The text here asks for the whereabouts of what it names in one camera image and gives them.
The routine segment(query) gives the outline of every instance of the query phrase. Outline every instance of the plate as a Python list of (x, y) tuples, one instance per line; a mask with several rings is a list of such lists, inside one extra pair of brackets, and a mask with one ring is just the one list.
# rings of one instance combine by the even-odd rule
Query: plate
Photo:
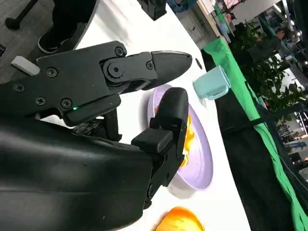
[[(171, 86), (165, 84), (154, 89), (148, 103), (148, 123), (154, 117), (155, 108), (169, 88)], [(210, 184), (213, 176), (212, 153), (202, 124), (191, 105), (189, 105), (188, 113), (192, 118), (195, 137), (189, 151), (188, 165), (181, 167), (177, 171), (177, 175), (193, 189), (204, 190)]]

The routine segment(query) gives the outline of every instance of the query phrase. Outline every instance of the food on plate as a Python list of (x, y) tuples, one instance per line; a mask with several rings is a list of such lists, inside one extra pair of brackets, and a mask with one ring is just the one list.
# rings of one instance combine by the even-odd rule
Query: food on plate
[(185, 135), (185, 142), (184, 142), (184, 149), (183, 149), (183, 155), (184, 160), (181, 164), (180, 167), (184, 167), (188, 165), (188, 160), (189, 160), (189, 151), (192, 147), (192, 143), (194, 141), (194, 130), (192, 127), (192, 117), (190, 114), (188, 114), (188, 119), (187, 119), (187, 130), (186, 130), (186, 135)]
[(157, 226), (156, 231), (204, 231), (203, 224), (190, 210), (175, 207), (168, 212)]

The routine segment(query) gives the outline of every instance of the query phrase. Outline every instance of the table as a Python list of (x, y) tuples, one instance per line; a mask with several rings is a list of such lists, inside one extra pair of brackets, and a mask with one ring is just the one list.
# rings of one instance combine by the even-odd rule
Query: table
[[(161, 216), (175, 206), (184, 206), (193, 211), (207, 231), (250, 230), (230, 171), (215, 102), (207, 101), (204, 108), (193, 90), (192, 81), (205, 73), (201, 53), (175, 14), (167, 6), (167, 14), (153, 22), (136, 0), (100, 0), (77, 49), (112, 40), (122, 42), (128, 55), (142, 51), (175, 50), (193, 56), (191, 68), (170, 82), (170, 85), (187, 90), (189, 102), (199, 115), (207, 134), (214, 164), (212, 182), (205, 191), (179, 190), (172, 181), (168, 188), (160, 187), (151, 207), (144, 210), (142, 218), (123, 230), (153, 230)], [(202, 70), (195, 58), (202, 63)], [(130, 143), (146, 128), (146, 106), (151, 92), (138, 91), (121, 95), (122, 103), (118, 107), (119, 133), (123, 134), (121, 142)]]

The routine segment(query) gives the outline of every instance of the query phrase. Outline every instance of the light blue cup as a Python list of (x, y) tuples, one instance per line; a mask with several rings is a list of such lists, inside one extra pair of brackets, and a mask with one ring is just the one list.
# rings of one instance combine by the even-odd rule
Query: light blue cup
[(217, 66), (193, 82), (193, 88), (200, 99), (215, 100), (228, 93), (230, 81), (221, 66)]

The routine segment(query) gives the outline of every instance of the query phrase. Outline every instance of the green cloth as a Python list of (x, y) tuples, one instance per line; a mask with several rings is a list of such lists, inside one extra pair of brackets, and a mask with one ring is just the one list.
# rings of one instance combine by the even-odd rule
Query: green cloth
[[(221, 38), (218, 38), (205, 46), (204, 51), (212, 55), (215, 64), (222, 66), (225, 70), (231, 83), (231, 89), (240, 105), (245, 110), (248, 118), (250, 120), (260, 118), (250, 92), (245, 85), (246, 79), (236, 63), (228, 45)], [(264, 124), (255, 126), (255, 130), (261, 135), (262, 140), (271, 155), (277, 180), (285, 195), (291, 202), (291, 212), (295, 230), (307, 231), (308, 217), (302, 209), (288, 177), (283, 171), (282, 164), (277, 153), (277, 148), (270, 132)]]

